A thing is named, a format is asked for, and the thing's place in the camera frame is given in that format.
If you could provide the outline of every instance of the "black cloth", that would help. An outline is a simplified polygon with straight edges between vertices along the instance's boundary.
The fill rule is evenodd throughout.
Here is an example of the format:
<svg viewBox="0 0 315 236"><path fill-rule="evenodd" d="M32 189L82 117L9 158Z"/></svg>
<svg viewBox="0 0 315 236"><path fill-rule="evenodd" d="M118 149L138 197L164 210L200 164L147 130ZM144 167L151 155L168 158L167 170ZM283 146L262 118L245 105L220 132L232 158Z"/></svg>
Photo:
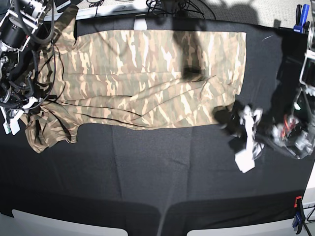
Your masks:
<svg viewBox="0 0 315 236"><path fill-rule="evenodd" d="M132 18L77 22L76 35L133 29ZM148 29L247 32L241 104L283 117L291 105L307 37L277 29L198 19L147 19ZM0 129L0 212L122 228L130 236L183 236L195 229L237 227L294 216L314 155L303 160L263 150L246 174L234 162L234 140L218 125L133 131L86 124L78 143L42 154L25 134Z"/></svg>

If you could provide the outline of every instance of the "robotic hand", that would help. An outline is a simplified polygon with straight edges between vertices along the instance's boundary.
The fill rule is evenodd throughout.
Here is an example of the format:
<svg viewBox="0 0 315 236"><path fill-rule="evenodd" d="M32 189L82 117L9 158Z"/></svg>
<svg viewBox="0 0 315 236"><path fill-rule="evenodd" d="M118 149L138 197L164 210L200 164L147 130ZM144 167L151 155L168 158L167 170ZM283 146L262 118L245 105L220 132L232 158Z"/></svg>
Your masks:
<svg viewBox="0 0 315 236"><path fill-rule="evenodd" d="M246 148L236 153L235 161L245 173L254 167L264 147L294 159L311 155L315 147L315 0L312 3L313 22L308 35L307 51L300 73L300 85L292 104L290 114L284 116L283 123L263 126L259 124L261 109L252 110L246 106L237 114L237 122L246 133Z"/></svg>
<svg viewBox="0 0 315 236"><path fill-rule="evenodd" d="M36 35L43 24L43 19L52 8L51 31L46 39ZM34 98L34 85L30 72L26 83L17 84L10 77L12 70L18 65L20 52L24 51L30 40L37 44L52 42L54 36L54 8L52 0L11 0L10 8L0 22L0 107L6 119L4 128L11 132L10 120L17 120L23 112L35 107L32 105L40 100ZM35 78L38 76L36 53L32 51Z"/></svg>

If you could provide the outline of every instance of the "camouflage fabric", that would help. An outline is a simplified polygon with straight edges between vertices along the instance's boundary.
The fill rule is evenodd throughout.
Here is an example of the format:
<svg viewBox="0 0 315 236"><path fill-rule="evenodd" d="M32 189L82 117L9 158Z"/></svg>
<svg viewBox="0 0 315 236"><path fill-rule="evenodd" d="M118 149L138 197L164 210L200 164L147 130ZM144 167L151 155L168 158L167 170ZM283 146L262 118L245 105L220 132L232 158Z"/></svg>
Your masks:
<svg viewBox="0 0 315 236"><path fill-rule="evenodd" d="M74 38L77 7L55 25L56 81L26 135L36 152L76 142L84 123L157 129L213 124L212 110L241 91L246 34L111 30ZM53 79L51 45L40 52L42 84Z"/></svg>

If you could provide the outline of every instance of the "t-shirt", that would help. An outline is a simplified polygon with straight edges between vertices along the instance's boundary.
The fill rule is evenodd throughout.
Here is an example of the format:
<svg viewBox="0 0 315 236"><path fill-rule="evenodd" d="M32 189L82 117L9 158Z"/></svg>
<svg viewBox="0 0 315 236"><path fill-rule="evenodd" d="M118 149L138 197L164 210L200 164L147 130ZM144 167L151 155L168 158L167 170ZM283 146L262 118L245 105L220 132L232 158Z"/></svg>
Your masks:
<svg viewBox="0 0 315 236"><path fill-rule="evenodd" d="M241 91L244 32L110 30L75 38L77 11L70 6L55 23L51 99L28 115L26 136L38 153L76 142L85 123L134 130L214 124L214 108L233 104ZM51 44L41 48L45 90L52 55Z"/></svg>

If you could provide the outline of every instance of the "gray floor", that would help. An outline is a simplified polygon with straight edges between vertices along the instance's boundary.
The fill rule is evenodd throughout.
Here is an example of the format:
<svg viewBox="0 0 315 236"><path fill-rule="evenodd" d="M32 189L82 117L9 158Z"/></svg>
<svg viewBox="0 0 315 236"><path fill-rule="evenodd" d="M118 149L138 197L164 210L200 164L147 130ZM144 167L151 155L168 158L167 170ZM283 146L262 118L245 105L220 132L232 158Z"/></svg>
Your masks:
<svg viewBox="0 0 315 236"><path fill-rule="evenodd" d="M211 12L200 0L193 0L213 19ZM218 20L249 23L262 26L292 28L295 25L295 10L298 4L309 0L203 0L215 13Z"/></svg>
<svg viewBox="0 0 315 236"><path fill-rule="evenodd" d="M41 216L13 210L14 218L0 214L0 235L10 236L127 236L121 229L81 225L66 221L49 219ZM291 227L293 219L262 225L236 228L193 230L187 236L294 236ZM315 233L315 223L309 223L311 233ZM307 236L303 229L300 236Z"/></svg>

